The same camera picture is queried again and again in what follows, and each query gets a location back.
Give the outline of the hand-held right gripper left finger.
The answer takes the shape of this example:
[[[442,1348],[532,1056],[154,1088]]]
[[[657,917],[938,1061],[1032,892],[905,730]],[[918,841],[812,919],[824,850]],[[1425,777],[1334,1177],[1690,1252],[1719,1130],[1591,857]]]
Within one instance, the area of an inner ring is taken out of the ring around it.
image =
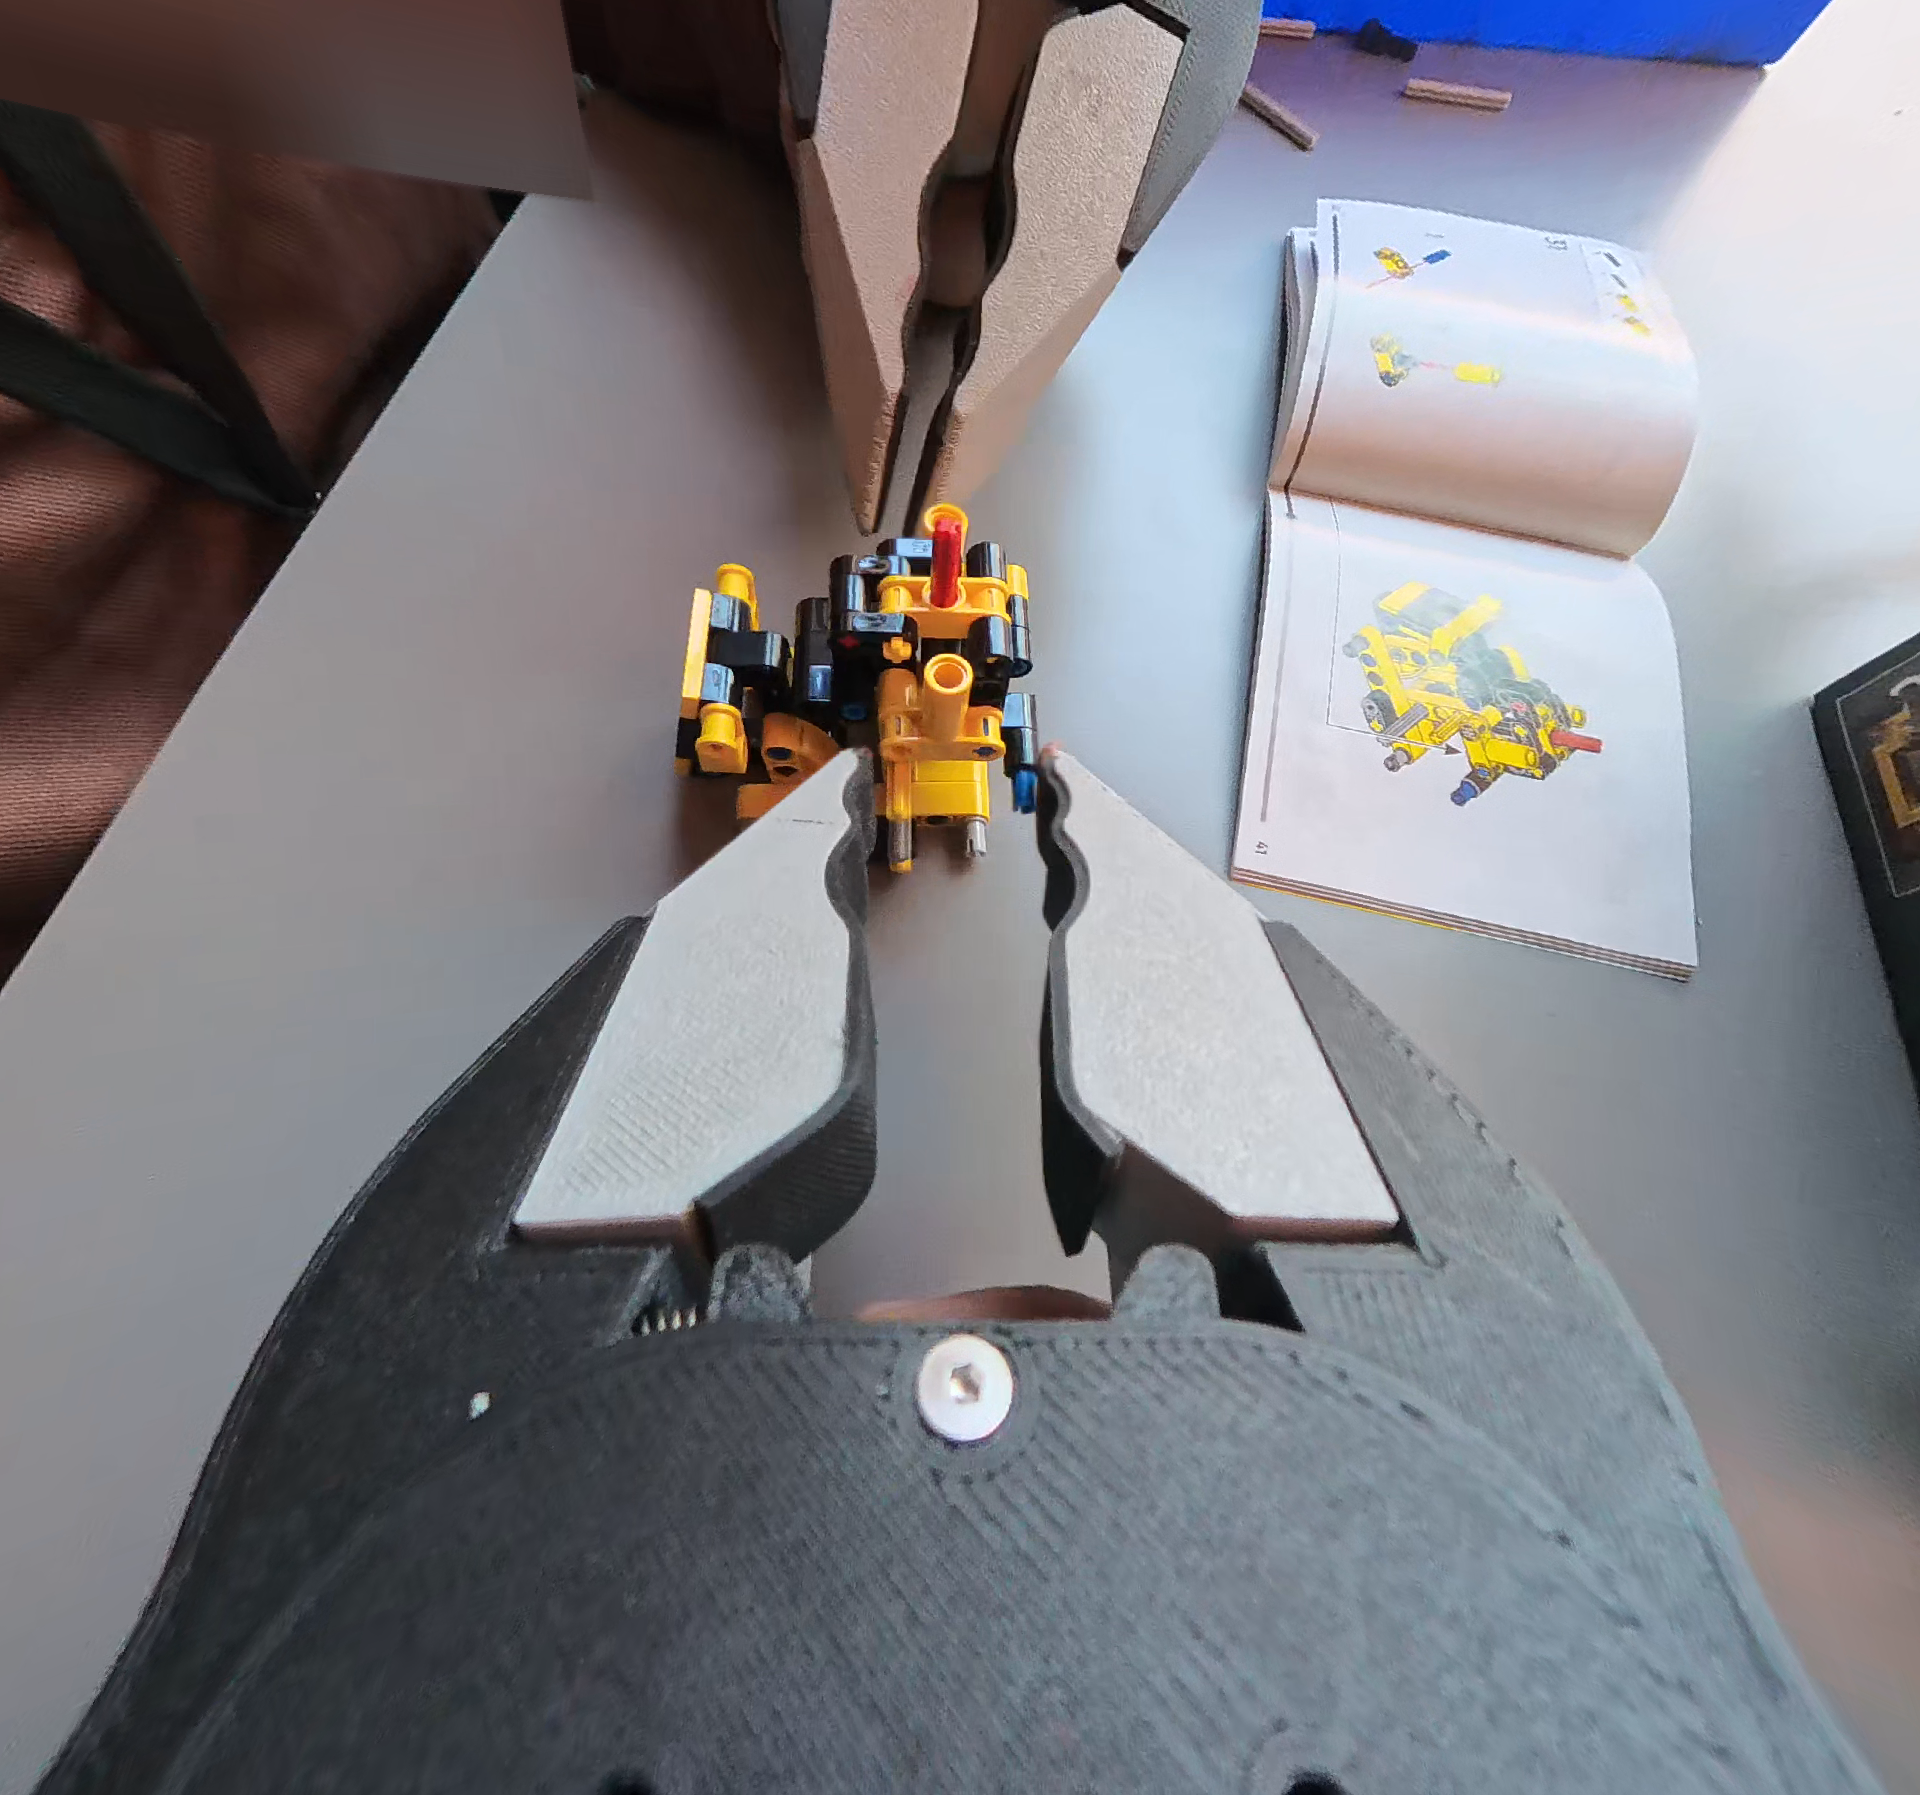
[[[876,784],[845,753],[653,911],[515,1230],[802,1260],[878,1173]]]

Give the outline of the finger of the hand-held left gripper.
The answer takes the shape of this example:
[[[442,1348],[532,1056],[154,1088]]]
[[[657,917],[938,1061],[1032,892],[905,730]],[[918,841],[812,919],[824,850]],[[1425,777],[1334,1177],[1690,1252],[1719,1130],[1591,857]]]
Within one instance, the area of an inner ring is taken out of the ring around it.
[[[949,151],[977,0],[788,0],[788,143],[852,514],[878,530],[901,440],[927,185]]]
[[[914,508],[965,505],[1120,274],[1182,38],[1135,6],[1051,27],[1013,141],[1013,227],[977,310],[973,359],[927,440]]]

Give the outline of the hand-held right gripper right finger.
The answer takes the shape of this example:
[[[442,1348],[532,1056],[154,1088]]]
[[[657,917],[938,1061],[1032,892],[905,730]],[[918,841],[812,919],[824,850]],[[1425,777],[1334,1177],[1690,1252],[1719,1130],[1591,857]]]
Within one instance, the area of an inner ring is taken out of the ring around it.
[[[1043,1186],[1068,1255],[1381,1241],[1402,1211],[1266,925],[1063,750],[1041,759]]]

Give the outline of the yellow black lego model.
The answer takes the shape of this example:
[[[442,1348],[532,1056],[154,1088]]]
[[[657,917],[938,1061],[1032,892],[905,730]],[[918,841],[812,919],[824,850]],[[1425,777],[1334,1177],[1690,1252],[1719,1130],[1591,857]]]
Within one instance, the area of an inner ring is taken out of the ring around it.
[[[883,762],[881,669],[942,653],[966,656],[975,702],[999,709],[1005,759]],[[1038,806],[1038,709],[1019,689],[1032,659],[1026,574],[996,541],[971,539],[954,505],[927,509],[914,533],[873,552],[833,559],[827,593],[798,605],[788,634],[762,628],[755,576],[725,563],[692,598],[675,771],[736,782],[736,816],[751,823],[845,750],[872,750],[888,867],[910,871],[918,836],[945,826],[977,859],[988,850],[996,767],[1020,814]]]

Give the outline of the yellow lego tube connector piece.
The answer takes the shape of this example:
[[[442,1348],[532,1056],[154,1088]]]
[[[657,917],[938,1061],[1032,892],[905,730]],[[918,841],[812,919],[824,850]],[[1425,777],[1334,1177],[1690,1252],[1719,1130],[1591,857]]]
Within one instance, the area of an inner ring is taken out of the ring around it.
[[[923,666],[881,669],[879,755],[888,764],[996,762],[1005,759],[1003,715],[973,698],[973,664],[954,653]]]

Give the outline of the lego instruction booklet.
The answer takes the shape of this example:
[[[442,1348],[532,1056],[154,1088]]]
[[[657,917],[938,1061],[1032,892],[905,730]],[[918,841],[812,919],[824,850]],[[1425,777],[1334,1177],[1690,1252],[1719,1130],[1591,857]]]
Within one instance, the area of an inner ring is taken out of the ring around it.
[[[1690,977],[1679,659],[1636,552],[1699,378],[1652,272],[1333,199],[1283,300],[1235,876]]]

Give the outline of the black lego set box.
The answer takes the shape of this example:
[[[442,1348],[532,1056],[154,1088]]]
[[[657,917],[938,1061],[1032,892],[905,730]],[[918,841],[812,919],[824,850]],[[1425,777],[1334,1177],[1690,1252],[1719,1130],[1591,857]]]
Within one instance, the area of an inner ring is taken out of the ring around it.
[[[1919,1073],[1919,639],[1818,692],[1812,727]]]

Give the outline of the person's brown clothing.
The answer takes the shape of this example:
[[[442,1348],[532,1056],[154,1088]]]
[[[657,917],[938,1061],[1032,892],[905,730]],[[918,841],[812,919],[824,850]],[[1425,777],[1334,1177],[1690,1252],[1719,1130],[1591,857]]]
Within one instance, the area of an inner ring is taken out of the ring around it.
[[[571,64],[778,159],[767,0],[562,0]],[[337,472],[492,246],[476,188],[93,122],[298,463]],[[3,971],[294,546],[267,511],[4,400]]]

